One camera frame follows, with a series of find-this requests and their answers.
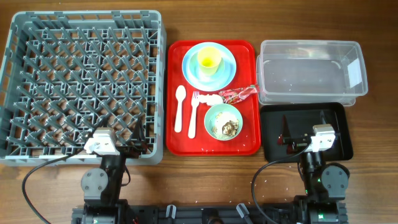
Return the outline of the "cream plastic spoon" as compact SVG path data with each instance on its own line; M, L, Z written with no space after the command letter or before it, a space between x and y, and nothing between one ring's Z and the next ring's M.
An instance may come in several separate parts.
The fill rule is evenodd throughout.
M182 103L186 97L186 89L183 85L179 85L175 92L175 97L177 99L177 113L175 117L174 131L180 133L182 131Z

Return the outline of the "cream plastic fork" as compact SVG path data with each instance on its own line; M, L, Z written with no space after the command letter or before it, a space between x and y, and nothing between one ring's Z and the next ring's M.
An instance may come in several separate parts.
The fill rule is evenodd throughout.
M200 103L198 97L199 97L199 92L194 91L193 95L192 95L192 100L191 100L192 113L191 113L190 124L189 124L189 128L188 128L188 137L190 139L193 139L196 135L197 107Z

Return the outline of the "yellow plastic cup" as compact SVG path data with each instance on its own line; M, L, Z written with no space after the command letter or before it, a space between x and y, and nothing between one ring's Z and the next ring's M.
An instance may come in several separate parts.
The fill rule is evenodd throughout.
M212 76L216 73L222 56L220 51L215 47L203 47L197 53L197 60L202 73Z

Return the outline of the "light blue bowl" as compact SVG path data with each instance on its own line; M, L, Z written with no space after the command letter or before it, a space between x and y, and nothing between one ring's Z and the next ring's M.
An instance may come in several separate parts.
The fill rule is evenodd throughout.
M214 75L221 73L223 70L224 70L224 61L223 61L223 57L222 57L221 63L220 63L220 65L219 65L219 67L218 67L218 69L217 69L217 71L216 71L216 73L215 73Z

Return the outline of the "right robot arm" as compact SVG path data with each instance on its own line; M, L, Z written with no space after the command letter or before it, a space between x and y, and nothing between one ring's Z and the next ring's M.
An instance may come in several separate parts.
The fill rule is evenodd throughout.
M349 170L337 162L327 164L323 154L337 144L344 147L348 133L346 121L336 118L330 124L324 112L321 123L312 133L292 134L286 115L277 143L287 146L287 154L298 156L298 168L306 190L288 205L278 206L273 214L279 223L347 223L346 209L341 203L346 197Z

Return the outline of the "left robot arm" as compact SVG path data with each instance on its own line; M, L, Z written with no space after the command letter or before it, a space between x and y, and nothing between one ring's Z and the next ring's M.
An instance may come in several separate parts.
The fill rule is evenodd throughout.
M72 223L139 223L127 200L119 195L125 186L123 175L129 172L126 160L137 159L148 151L141 120L134 125L132 139L132 144L118 146L115 132L104 126L88 136L84 150L98 154L101 164L81 178L85 204L82 211L73 211Z

